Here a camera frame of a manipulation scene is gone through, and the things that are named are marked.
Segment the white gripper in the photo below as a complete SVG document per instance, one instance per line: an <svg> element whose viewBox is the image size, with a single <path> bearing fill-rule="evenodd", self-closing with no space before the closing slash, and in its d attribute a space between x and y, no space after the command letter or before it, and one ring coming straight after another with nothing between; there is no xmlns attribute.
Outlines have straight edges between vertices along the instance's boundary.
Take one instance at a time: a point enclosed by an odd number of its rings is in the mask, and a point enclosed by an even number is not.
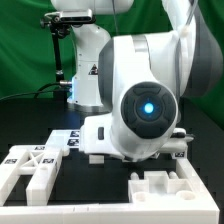
<svg viewBox="0 0 224 224"><path fill-rule="evenodd" d="M125 161L139 162L157 158L161 153L185 152L194 136L183 128L171 128L155 139L143 139L127 127L120 126L111 113L89 116L80 128L80 150L88 155L109 155Z"/></svg>

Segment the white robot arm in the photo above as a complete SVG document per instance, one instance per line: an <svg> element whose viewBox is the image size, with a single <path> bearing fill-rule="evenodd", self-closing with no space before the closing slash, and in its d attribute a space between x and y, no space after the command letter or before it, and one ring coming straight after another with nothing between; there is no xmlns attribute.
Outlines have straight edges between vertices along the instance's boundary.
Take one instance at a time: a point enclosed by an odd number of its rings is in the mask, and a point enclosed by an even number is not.
<svg viewBox="0 0 224 224"><path fill-rule="evenodd" d="M79 149L138 162L186 151L179 101L201 96L222 74L223 56L198 0L161 0L172 29L112 37L99 15L128 11L134 0L51 0L54 22L75 34L76 73L69 103L90 109Z"/></svg>

